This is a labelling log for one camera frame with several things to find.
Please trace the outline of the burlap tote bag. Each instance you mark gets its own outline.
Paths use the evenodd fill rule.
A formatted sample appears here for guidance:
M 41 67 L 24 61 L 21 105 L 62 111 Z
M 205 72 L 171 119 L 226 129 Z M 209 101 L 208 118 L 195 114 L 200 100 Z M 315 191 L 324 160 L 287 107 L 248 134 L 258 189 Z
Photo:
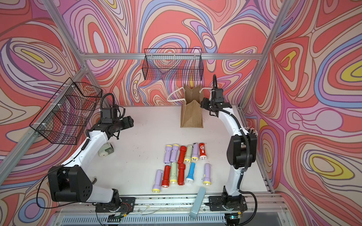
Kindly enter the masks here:
M 184 91 L 184 97 L 180 99 L 171 99 L 172 95 L 180 90 Z M 166 100 L 168 102 L 182 102 L 180 119 L 181 128 L 203 128 L 201 102 L 205 97 L 204 90 L 211 90 L 211 88 L 202 87 L 202 85 L 194 88 L 184 86 L 175 90 L 167 97 Z

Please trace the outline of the red white flashlight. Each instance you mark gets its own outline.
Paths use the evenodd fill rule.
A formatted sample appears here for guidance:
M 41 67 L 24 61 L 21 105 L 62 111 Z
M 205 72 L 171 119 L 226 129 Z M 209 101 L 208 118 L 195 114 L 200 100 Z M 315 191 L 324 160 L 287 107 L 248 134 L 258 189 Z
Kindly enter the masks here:
M 205 149 L 205 144 L 204 143 L 199 143 L 199 158 L 200 158 L 200 160 L 206 160 L 207 159 L 206 149 Z

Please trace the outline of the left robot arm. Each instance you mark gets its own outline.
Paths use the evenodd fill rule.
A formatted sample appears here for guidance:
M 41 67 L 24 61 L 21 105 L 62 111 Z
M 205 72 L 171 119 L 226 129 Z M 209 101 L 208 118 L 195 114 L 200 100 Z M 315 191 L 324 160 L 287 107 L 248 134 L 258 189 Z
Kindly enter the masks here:
M 86 132 L 86 139 L 60 166 L 50 168 L 47 177 L 51 199 L 54 202 L 94 203 L 108 212 L 117 212 L 122 201 L 117 189 L 94 185 L 86 170 L 95 155 L 112 137 L 119 139 L 120 132 L 134 126 L 134 120 L 125 116 L 125 109 L 115 102 L 112 93 L 101 100 L 112 98 L 111 107 L 100 107 L 100 120 Z

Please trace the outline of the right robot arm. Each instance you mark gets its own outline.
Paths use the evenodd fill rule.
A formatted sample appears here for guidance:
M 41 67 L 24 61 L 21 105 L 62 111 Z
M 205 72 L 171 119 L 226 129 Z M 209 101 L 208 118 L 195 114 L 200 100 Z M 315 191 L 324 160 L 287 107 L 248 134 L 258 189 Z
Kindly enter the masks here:
M 223 188 L 221 201 L 210 201 L 210 207 L 215 209 L 220 205 L 227 211 L 244 212 L 247 210 L 244 195 L 250 192 L 242 191 L 241 185 L 246 172 L 256 161 L 257 136 L 241 125 L 231 104 L 225 101 L 223 89 L 218 87 L 216 75 L 213 75 L 210 98 L 202 100 L 201 108 L 209 111 L 210 116 L 220 119 L 230 134 L 226 151 L 230 165 L 228 180 Z

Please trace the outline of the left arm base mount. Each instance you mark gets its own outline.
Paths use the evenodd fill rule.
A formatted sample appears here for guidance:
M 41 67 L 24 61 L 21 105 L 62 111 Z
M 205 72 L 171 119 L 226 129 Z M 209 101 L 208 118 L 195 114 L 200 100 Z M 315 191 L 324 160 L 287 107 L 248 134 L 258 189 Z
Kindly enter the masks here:
M 109 203 L 97 203 L 96 213 L 130 213 L 135 206 L 135 197 L 118 197 Z

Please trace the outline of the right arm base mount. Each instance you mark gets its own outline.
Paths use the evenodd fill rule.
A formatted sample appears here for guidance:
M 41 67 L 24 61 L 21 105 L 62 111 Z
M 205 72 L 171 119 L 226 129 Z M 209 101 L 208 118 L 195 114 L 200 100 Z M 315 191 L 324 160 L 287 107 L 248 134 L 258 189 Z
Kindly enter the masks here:
M 245 197 L 243 195 L 230 196 L 222 193 L 219 196 L 210 196 L 208 203 L 211 211 L 237 211 L 245 212 L 248 210 Z

